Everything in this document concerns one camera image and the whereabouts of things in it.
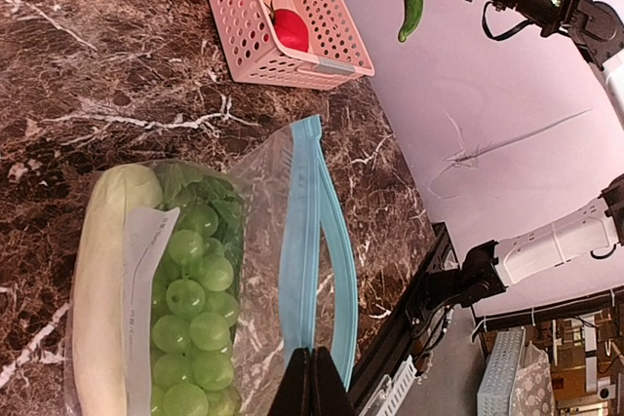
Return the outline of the green leafy lettuce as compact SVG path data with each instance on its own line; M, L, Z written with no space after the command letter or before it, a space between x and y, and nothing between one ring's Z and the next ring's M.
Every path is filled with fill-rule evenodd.
M179 161L162 161L155 173L166 210L179 215L167 257L188 272L203 259L220 255L235 267L243 259L243 198L221 173Z

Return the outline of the red strawberry toy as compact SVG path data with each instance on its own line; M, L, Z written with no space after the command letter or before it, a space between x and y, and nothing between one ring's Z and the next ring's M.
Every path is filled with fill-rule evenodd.
M296 12L288 9L274 10L272 22L277 38L283 46L303 53L308 52L308 28Z

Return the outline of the light blue storage basket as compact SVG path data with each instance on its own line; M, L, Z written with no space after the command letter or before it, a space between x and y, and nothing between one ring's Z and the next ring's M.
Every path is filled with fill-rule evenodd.
M509 415L516 374L524 357L526 330L501 331L494 341L486 371L477 392L479 416Z

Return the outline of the green grapes toy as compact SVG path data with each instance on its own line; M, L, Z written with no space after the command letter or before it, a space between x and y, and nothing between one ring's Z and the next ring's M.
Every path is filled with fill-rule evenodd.
M168 259L168 243L152 281L150 412L238 415L235 267L215 255L185 272Z

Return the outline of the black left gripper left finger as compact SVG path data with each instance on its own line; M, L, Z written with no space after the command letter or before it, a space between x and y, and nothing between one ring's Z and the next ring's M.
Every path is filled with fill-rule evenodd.
M310 416L312 361L307 348L295 349L279 388L267 413L268 416Z

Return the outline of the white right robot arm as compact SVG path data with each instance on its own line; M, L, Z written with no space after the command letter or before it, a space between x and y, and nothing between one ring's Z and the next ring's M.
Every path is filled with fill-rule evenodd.
M415 168L480 316L623 280L623 0L425 0L410 37L433 123Z

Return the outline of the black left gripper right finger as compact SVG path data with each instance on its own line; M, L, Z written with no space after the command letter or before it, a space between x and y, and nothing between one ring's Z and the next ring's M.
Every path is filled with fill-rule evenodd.
M311 358L311 409L315 416L355 416L330 351L317 348Z

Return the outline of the pink plastic basket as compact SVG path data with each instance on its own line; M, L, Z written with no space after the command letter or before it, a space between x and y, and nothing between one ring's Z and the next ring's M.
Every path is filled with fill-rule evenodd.
M330 90L374 67L343 0L209 0L236 82Z

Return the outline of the black front frame rail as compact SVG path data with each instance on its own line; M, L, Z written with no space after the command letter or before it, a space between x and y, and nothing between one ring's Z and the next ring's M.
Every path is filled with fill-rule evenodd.
M357 411L364 408L381 377L398 369L414 342L432 326L434 315L460 289L460 269L443 268L444 261L455 256L448 227L436 223L433 228L436 239L423 264L355 365L348 396Z

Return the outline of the clear zip top bag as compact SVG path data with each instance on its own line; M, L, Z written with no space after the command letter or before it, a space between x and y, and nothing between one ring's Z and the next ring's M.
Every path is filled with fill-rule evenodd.
M101 172L67 322L70 415L351 415L358 290L311 116L228 172Z

